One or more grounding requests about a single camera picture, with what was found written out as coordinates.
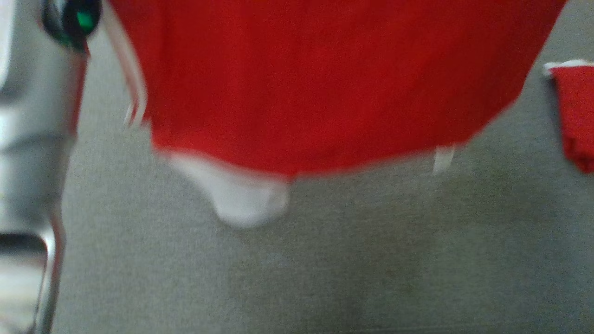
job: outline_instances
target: white trim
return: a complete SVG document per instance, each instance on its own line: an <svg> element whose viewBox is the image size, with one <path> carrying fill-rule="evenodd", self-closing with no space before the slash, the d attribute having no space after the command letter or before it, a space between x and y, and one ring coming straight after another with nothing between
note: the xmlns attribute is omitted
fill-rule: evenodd
<svg viewBox="0 0 594 334"><path fill-rule="evenodd" d="M435 148L435 162L433 163L433 175L437 175L450 167L454 159L456 146L438 146Z"/></svg>
<svg viewBox="0 0 594 334"><path fill-rule="evenodd" d="M582 66L593 66L594 62L588 62L585 59L574 59L566 62L548 62L543 66L542 74L547 77L551 78L552 73L551 69L558 68L558 67L582 67Z"/></svg>

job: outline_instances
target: red fabric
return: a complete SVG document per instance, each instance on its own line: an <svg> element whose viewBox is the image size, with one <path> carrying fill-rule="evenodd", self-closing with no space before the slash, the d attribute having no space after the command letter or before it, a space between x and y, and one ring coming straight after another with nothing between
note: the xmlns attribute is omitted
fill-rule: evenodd
<svg viewBox="0 0 594 334"><path fill-rule="evenodd" d="M559 95L563 151L584 173L594 172L594 67L551 72Z"/></svg>
<svg viewBox="0 0 594 334"><path fill-rule="evenodd" d="M566 0L113 0L157 150L294 177L462 143Z"/></svg>

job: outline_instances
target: green light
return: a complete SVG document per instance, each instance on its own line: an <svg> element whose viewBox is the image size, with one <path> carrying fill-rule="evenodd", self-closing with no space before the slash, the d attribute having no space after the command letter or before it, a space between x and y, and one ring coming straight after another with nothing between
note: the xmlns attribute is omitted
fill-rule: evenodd
<svg viewBox="0 0 594 334"><path fill-rule="evenodd" d="M78 19L78 25L82 30L89 34L95 29L96 22L93 20L93 16L88 11L80 11L76 14Z"/></svg>

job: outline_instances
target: white fabric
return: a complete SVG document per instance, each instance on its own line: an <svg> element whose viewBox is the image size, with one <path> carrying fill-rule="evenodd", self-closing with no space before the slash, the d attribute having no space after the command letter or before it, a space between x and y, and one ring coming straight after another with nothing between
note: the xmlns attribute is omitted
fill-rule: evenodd
<svg viewBox="0 0 594 334"><path fill-rule="evenodd" d="M455 152L455 146L438 146L435 148L435 162L433 164L433 175L445 171L451 165L451 161L454 159Z"/></svg>
<svg viewBox="0 0 594 334"><path fill-rule="evenodd" d="M551 78L551 70L557 67L581 67L581 66L594 66L594 62L588 62L585 59L574 59L566 62L548 62L543 66L542 73L544 76Z"/></svg>
<svg viewBox="0 0 594 334"><path fill-rule="evenodd" d="M169 159L209 196L219 218L229 225L250 228L287 211L289 183L281 177L256 175L180 153L172 153Z"/></svg>

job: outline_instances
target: red garment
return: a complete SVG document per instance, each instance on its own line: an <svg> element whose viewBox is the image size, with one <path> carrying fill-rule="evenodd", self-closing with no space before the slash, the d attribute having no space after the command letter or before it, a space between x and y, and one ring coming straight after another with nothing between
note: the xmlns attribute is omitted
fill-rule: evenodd
<svg viewBox="0 0 594 334"><path fill-rule="evenodd" d="M463 143L566 0L113 0L157 150L294 177Z"/></svg>
<svg viewBox="0 0 594 334"><path fill-rule="evenodd" d="M559 92L565 155L584 173L594 172L594 65L550 72Z"/></svg>

